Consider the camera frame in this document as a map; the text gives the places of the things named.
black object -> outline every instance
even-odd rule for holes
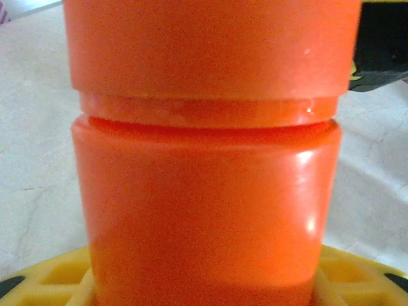
[[[400,287],[402,290],[404,290],[406,293],[408,293],[408,279],[405,279],[401,276],[397,276],[395,274],[392,273],[387,273],[384,274],[385,276],[387,276],[387,278],[393,282],[394,284],[396,284],[398,287]]]
[[[0,298],[9,293],[15,286],[20,284],[24,279],[26,279],[24,276],[16,276],[0,282]]]
[[[351,91],[371,91],[408,76],[408,3],[363,3]]]

orange lid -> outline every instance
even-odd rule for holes
[[[360,12],[360,0],[65,0],[64,6],[72,82],[88,114],[206,127],[214,121],[181,120],[185,112],[175,105],[230,103],[217,120],[225,127],[231,117],[246,127],[330,118],[347,90]],[[161,101],[161,114],[140,117],[140,105]],[[282,118],[285,103],[291,114]],[[240,123],[242,110],[262,119]],[[162,121],[166,112],[174,120]]]

yellow plastic base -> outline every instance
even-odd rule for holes
[[[408,294],[385,273],[403,272],[323,246],[311,306],[407,306]],[[25,279],[0,298],[0,306],[95,306],[88,248],[30,266],[7,279]]]

white table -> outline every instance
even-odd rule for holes
[[[0,278],[86,244],[62,8],[0,27]],[[325,243],[408,272],[408,85],[341,99]]]

orange plastic cup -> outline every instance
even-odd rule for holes
[[[360,0],[64,7],[97,305],[308,305]]]
[[[310,302],[340,129],[73,125],[98,305]]]

